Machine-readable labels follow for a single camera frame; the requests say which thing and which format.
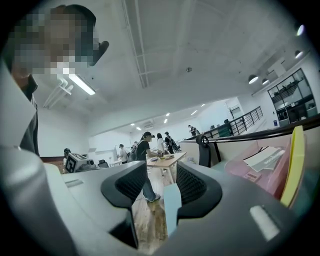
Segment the yellow board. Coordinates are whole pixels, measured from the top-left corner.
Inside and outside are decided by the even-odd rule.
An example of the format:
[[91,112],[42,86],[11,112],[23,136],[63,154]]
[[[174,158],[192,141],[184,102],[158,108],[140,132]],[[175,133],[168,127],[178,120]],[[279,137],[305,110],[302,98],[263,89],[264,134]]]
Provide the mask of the yellow board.
[[303,174],[305,160],[305,138],[302,126],[294,128],[291,139],[290,163],[281,202],[290,206]]

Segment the wooden floor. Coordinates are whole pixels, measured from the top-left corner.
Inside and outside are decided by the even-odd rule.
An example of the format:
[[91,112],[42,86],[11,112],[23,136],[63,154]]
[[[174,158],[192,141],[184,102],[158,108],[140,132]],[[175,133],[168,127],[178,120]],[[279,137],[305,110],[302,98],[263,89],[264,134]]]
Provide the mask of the wooden floor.
[[[168,171],[163,174],[164,176],[158,168],[148,169],[153,191],[161,196],[160,200],[148,202],[141,192],[132,206],[135,232],[139,242],[138,250],[145,254],[152,254],[168,238],[164,187],[171,183]],[[172,176],[173,180],[176,180],[176,171],[172,172]]]

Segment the sneaker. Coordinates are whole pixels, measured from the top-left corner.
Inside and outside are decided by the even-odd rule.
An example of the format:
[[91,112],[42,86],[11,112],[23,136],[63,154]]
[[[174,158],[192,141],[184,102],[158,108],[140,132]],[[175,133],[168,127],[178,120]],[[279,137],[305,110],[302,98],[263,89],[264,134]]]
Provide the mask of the sneaker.
[[147,201],[149,201],[150,203],[153,203],[156,200],[160,199],[160,195],[159,194],[155,194],[155,198],[153,200],[149,200],[148,198],[144,197]]

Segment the table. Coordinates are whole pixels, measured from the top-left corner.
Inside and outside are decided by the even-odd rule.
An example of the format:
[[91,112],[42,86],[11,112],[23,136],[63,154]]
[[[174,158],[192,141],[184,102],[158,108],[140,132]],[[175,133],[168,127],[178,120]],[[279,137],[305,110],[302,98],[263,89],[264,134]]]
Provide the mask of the table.
[[170,176],[170,179],[171,179],[171,182],[172,184],[174,183],[174,179],[172,177],[172,170],[171,170],[171,167],[176,163],[178,162],[179,160],[181,160],[185,154],[187,152],[181,152],[181,153],[175,153],[175,154],[166,154],[164,155],[165,157],[168,157],[168,156],[171,156],[173,155],[174,158],[171,158],[169,160],[165,160],[165,159],[160,159],[158,157],[158,160],[157,161],[151,161],[151,159],[153,158],[150,158],[146,161],[146,166],[147,167],[155,167],[155,168],[160,168],[161,171],[163,172],[164,169],[169,169],[169,176]]
[[110,167],[111,167],[111,166],[115,166],[116,164],[119,164],[119,165],[120,165],[120,163],[122,163],[121,160],[117,160],[117,161],[111,162],[111,163],[110,163]]

